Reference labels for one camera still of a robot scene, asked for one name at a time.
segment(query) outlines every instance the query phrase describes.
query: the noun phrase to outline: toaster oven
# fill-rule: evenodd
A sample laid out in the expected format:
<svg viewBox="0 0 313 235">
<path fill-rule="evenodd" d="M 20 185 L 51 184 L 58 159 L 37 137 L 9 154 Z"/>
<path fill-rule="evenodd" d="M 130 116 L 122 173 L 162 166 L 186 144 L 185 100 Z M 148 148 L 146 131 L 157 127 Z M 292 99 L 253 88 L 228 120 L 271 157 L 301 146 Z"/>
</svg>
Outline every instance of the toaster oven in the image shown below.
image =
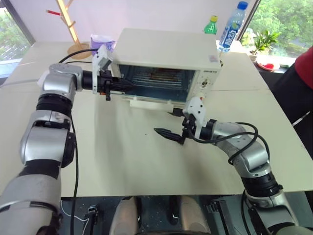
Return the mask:
<svg viewBox="0 0 313 235">
<path fill-rule="evenodd" d="M 205 98 L 221 69 L 214 35 L 126 28 L 110 65 L 113 76 L 131 81 L 131 106 L 182 107 Z"/>
</svg>

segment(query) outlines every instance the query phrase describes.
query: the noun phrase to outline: table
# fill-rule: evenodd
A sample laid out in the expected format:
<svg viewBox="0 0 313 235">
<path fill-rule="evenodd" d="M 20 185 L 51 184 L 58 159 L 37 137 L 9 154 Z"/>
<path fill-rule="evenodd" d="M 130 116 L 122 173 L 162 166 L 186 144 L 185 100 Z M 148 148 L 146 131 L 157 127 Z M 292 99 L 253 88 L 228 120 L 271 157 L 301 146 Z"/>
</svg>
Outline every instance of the table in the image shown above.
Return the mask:
<svg viewBox="0 0 313 235">
<path fill-rule="evenodd" d="M 68 45 L 36 43 L 6 84 L 40 76 L 65 55 L 61 49 Z M 51 57 L 44 57 L 52 48 Z M 235 54 L 226 58 L 231 63 Z M 234 72 L 232 66 L 223 69 L 217 80 L 221 82 L 206 99 L 207 117 L 256 125 L 269 144 L 273 173 L 285 190 L 313 189 L 313 163 L 253 64 L 246 64 L 245 71 L 254 71 L 249 84 L 245 84 L 246 72 Z M 0 191 L 22 168 L 19 142 L 39 92 L 35 82 L 0 89 Z M 130 108 L 114 95 L 106 102 L 90 91 L 76 95 L 72 113 L 79 147 L 78 196 L 236 194 L 243 190 L 221 150 L 191 140 L 180 146 L 153 130 L 162 127 L 181 133 L 180 117 Z M 62 196 L 72 196 L 75 164 L 62 169 L 61 175 Z"/>
</svg>

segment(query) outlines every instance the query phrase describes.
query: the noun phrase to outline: potted plant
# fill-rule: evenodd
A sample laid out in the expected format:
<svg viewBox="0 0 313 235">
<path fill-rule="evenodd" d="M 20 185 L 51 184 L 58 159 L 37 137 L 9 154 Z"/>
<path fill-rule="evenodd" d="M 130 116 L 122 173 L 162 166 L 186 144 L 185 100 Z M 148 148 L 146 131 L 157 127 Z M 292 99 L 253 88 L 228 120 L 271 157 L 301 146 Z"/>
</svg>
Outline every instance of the potted plant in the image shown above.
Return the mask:
<svg viewBox="0 0 313 235">
<path fill-rule="evenodd" d="M 272 49 L 271 44 L 277 43 L 277 37 L 280 33 L 270 33 L 268 30 L 262 33 L 256 33 L 256 40 L 254 41 L 255 49 L 250 51 L 249 57 L 254 62 L 260 51 Z"/>
</svg>

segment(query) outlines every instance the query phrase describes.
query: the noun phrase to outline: plastic bottle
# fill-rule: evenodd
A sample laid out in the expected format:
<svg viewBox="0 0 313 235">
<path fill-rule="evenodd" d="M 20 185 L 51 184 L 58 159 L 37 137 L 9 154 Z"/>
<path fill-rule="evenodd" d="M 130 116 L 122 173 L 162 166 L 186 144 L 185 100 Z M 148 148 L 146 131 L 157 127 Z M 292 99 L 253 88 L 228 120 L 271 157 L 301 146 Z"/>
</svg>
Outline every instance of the plastic bottle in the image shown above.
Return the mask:
<svg viewBox="0 0 313 235">
<path fill-rule="evenodd" d="M 219 50 L 223 52 L 228 52 L 230 45 L 233 42 L 239 28 L 241 27 L 244 17 L 246 15 L 246 8 L 248 3 L 245 1 L 240 1 L 238 3 L 237 9 L 233 11 L 230 18 L 227 21 L 224 32 L 221 36 L 219 43 Z"/>
<path fill-rule="evenodd" d="M 216 21 L 218 17 L 217 16 L 211 16 L 210 23 L 207 24 L 206 27 L 204 27 L 204 33 L 206 34 L 216 34 L 217 28 L 216 28 Z"/>
</svg>

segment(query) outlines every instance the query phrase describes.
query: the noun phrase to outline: glass window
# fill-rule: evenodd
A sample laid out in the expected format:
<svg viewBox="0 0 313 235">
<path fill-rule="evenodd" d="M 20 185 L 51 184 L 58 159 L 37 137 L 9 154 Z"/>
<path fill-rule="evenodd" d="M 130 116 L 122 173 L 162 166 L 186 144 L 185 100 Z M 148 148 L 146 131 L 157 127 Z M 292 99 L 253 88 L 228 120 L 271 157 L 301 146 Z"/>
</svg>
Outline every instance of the glass window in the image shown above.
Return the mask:
<svg viewBox="0 0 313 235">
<path fill-rule="evenodd" d="M 29 41 L 8 10 L 0 7 L 0 79 L 8 77 L 29 48 Z"/>
<path fill-rule="evenodd" d="M 296 58 L 313 44 L 313 0 L 262 0 L 241 38 L 249 51 L 265 30 L 280 33 L 261 54 Z"/>
</svg>

